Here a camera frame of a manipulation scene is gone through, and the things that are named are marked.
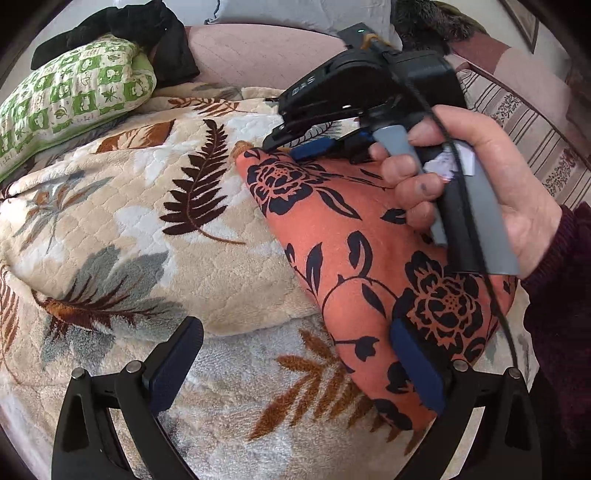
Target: sleeve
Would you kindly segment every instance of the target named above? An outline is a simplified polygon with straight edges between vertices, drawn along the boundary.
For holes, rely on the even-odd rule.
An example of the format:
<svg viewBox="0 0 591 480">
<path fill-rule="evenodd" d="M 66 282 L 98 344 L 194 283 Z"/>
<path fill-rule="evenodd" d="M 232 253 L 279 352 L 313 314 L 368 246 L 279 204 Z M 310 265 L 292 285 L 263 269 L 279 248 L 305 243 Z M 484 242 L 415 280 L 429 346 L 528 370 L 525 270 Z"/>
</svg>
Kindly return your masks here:
<svg viewBox="0 0 591 480">
<path fill-rule="evenodd" d="M 522 282 L 530 295 L 524 325 L 558 397 L 573 446 L 591 437 L 591 207 L 566 207 L 537 269 Z"/>
</svg>

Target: striped fabric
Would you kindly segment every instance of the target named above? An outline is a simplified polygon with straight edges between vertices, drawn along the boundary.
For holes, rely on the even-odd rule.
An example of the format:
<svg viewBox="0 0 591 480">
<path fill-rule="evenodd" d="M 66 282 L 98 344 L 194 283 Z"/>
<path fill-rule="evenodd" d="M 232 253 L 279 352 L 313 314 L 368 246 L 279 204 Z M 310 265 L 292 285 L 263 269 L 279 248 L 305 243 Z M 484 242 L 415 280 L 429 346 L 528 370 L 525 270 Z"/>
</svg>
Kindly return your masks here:
<svg viewBox="0 0 591 480">
<path fill-rule="evenodd" d="M 473 70 L 458 72 L 468 108 L 495 119 L 558 203 L 591 204 L 591 171 L 544 117 L 522 99 Z"/>
</svg>

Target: sticker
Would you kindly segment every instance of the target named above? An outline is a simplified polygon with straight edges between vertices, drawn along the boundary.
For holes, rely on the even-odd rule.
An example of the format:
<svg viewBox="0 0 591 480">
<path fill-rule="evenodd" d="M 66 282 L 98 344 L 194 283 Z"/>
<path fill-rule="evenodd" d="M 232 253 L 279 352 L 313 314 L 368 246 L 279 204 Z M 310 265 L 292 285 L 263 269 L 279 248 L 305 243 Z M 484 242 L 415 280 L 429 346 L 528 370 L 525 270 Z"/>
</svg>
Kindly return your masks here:
<svg viewBox="0 0 591 480">
<path fill-rule="evenodd" d="M 474 162 L 476 161 L 476 154 L 466 144 L 456 142 L 457 152 L 460 155 L 460 161 L 462 162 L 462 169 L 464 175 L 472 177 L 474 175 Z M 423 170 L 429 173 L 436 173 L 443 180 L 450 181 L 453 179 L 454 172 L 457 171 L 456 161 L 453 157 L 452 149 L 446 145 L 443 147 L 437 157 L 423 165 Z"/>
</svg>

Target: finger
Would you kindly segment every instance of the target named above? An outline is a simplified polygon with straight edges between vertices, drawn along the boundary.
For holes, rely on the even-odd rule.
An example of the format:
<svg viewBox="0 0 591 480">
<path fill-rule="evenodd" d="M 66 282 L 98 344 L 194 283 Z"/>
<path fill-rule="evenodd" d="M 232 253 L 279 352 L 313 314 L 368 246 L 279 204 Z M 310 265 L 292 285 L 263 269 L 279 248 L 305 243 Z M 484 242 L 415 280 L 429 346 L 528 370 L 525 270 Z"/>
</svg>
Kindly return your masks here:
<svg viewBox="0 0 591 480">
<path fill-rule="evenodd" d="M 527 162 L 503 129 L 480 113 L 447 105 L 437 105 L 434 113 L 453 138 L 465 140 L 476 151 L 497 196 L 506 205 L 517 206 L 524 196 L 534 197 L 540 189 Z M 432 119 L 417 124 L 408 134 L 412 145 L 428 146 L 443 142 L 443 134 Z"/>
<path fill-rule="evenodd" d="M 406 179 L 394 189 L 400 208 L 410 210 L 421 202 L 430 202 L 441 196 L 444 183 L 436 173 L 427 173 Z"/>
<path fill-rule="evenodd" d="M 398 185 L 401 181 L 418 173 L 417 162 L 410 155 L 388 157 L 382 163 L 381 173 L 390 185 Z"/>
<path fill-rule="evenodd" d="M 426 232 L 435 222 L 435 205 L 431 202 L 421 202 L 406 212 L 407 225 Z"/>
<path fill-rule="evenodd" d="M 486 115 L 449 105 L 437 105 L 433 112 L 453 138 L 465 140 L 474 148 L 491 141 L 512 144 L 503 129 Z M 426 118 L 411 128 L 408 141 L 415 147 L 426 147 L 439 145 L 444 137 L 433 119 Z"/>
<path fill-rule="evenodd" d="M 386 147 L 384 147 L 381 143 L 374 143 L 369 147 L 369 156 L 372 160 L 382 161 L 386 160 L 390 156 Z"/>
</svg>

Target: metal screw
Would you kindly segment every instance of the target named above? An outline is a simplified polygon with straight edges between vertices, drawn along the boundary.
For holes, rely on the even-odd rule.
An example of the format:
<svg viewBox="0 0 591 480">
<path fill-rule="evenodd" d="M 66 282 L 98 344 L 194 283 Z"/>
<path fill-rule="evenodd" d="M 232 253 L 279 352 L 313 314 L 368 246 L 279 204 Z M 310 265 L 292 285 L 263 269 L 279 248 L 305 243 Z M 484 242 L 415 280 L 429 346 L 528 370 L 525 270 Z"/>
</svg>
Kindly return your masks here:
<svg viewBox="0 0 591 480">
<path fill-rule="evenodd" d="M 521 378 L 521 372 L 515 367 L 511 367 L 509 369 L 509 375 L 515 378 L 516 380 L 519 380 Z"/>
<path fill-rule="evenodd" d="M 464 360 L 454 360 L 453 368 L 455 368 L 459 372 L 467 372 L 468 364 Z"/>
<path fill-rule="evenodd" d="M 127 365 L 125 365 L 125 369 L 130 374 L 134 374 L 136 372 L 139 372 L 139 370 L 141 368 L 142 368 L 142 362 L 140 362 L 139 360 L 132 360 Z"/>
<path fill-rule="evenodd" d="M 74 370 L 72 370 L 72 378 L 74 380 L 81 379 L 85 374 L 86 370 L 84 370 L 82 367 L 76 367 Z"/>
</svg>

